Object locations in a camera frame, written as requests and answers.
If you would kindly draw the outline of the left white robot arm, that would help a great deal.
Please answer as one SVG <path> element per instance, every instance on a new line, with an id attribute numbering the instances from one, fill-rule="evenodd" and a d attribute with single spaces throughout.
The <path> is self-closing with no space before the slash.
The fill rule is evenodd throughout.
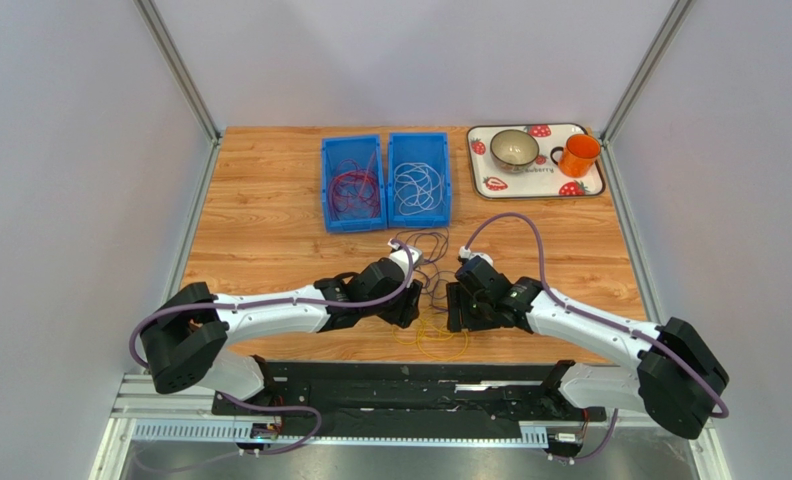
<path id="1" fill-rule="evenodd" d="M 354 327 L 367 317 L 405 328 L 418 316 L 422 285 L 413 272 L 419 251 L 392 251 L 362 272 L 346 272 L 281 293 L 217 294 L 190 283 L 142 320 L 129 352 L 149 370 L 159 394 L 201 386 L 239 400 L 270 380 L 263 361 L 230 346 L 287 333 L 317 334 Z"/>

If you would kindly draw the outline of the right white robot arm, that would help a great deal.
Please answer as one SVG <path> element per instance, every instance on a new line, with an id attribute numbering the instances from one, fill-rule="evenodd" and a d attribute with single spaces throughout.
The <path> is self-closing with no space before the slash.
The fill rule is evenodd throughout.
<path id="1" fill-rule="evenodd" d="M 512 282 L 482 256 L 461 263 L 447 285 L 451 331 L 517 328 L 575 344 L 611 367 L 575 363 L 549 381 L 576 408 L 605 407 L 647 414 L 668 432 L 696 439 L 730 377 L 713 351 L 684 320 L 637 321 L 575 301 L 544 282 Z"/>

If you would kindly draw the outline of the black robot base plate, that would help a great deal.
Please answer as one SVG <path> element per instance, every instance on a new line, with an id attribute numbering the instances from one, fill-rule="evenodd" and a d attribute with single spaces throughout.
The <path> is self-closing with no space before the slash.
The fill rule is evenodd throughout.
<path id="1" fill-rule="evenodd" d="M 320 438 L 515 439 L 525 421 L 578 428 L 609 417 L 543 387 L 559 377 L 546 364 L 275 361 L 267 370 L 274 384 L 255 402 L 293 407 L 286 436 L 314 427 L 305 406 L 322 415 Z"/>

